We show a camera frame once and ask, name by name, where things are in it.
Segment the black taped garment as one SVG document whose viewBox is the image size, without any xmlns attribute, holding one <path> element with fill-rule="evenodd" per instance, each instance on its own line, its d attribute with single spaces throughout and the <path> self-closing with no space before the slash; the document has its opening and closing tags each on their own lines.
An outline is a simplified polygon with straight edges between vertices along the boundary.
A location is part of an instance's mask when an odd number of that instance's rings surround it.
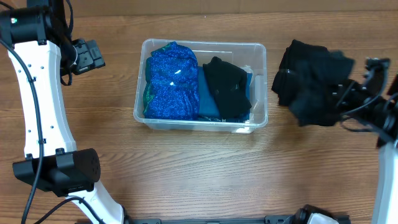
<svg viewBox="0 0 398 224">
<path fill-rule="evenodd" d="M 314 54 L 294 63 L 300 83 L 289 110 L 299 126 L 333 126 L 340 120 L 333 89 L 348 79 L 354 64 L 355 60 L 340 51 Z"/>
</svg>

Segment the large black garment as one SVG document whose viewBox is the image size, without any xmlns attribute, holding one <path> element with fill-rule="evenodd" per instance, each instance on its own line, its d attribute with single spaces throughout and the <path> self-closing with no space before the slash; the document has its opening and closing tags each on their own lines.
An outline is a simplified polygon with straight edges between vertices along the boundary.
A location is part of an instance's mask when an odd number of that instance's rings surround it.
<svg viewBox="0 0 398 224">
<path fill-rule="evenodd" d="M 295 39 L 292 41 L 284 52 L 271 88 L 279 97 L 279 105 L 288 106 L 294 101 L 303 86 L 305 75 L 302 72 L 308 68 L 310 57 L 327 51 L 323 46 L 305 44 Z"/>
</svg>

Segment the shiny blue sequin fabric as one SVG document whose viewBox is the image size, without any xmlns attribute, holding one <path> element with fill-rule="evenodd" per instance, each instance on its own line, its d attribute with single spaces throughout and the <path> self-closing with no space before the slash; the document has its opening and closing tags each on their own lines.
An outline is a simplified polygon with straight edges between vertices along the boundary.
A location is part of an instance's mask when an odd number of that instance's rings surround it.
<svg viewBox="0 0 398 224">
<path fill-rule="evenodd" d="M 198 62 L 186 46 L 170 42 L 146 60 L 143 115 L 148 119 L 195 120 L 200 109 Z"/>
</svg>

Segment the blue denim jeans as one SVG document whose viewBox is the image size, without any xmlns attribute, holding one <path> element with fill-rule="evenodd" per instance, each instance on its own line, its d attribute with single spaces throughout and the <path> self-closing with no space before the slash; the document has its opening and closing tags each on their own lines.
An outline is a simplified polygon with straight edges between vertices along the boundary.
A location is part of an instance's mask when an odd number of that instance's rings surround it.
<svg viewBox="0 0 398 224">
<path fill-rule="evenodd" d="M 214 98 L 208 89 L 203 67 L 198 67 L 198 93 L 200 98 L 198 120 L 232 123 L 244 123 L 245 121 L 249 120 L 250 110 L 238 116 L 237 118 L 223 119 L 221 117 Z"/>
</svg>

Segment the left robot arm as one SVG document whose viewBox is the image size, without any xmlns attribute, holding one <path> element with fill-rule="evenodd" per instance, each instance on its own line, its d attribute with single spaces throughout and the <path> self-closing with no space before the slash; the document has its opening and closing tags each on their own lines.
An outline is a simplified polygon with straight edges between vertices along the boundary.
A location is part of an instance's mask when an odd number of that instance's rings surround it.
<svg viewBox="0 0 398 224">
<path fill-rule="evenodd" d="M 92 223 L 130 223 L 125 208 L 101 183 L 97 152 L 78 150 L 70 131 L 62 87 L 72 78 L 105 65 L 94 40 L 73 39 L 69 1 L 28 1 L 1 12 L 1 44 L 19 82 L 25 121 L 24 160 L 14 175 L 33 190 L 73 202 Z"/>
</svg>

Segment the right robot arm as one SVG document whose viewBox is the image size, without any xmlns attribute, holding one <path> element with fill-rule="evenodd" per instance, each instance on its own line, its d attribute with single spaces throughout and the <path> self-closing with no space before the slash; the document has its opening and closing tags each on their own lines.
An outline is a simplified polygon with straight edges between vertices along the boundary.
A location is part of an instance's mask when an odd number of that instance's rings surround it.
<svg viewBox="0 0 398 224">
<path fill-rule="evenodd" d="M 301 89 L 289 109 L 300 125 L 333 126 L 355 119 L 362 133 L 378 134 L 379 174 L 372 223 L 397 223 L 397 85 L 382 93 L 388 75 L 371 75 L 363 83 L 351 79 Z"/>
</svg>

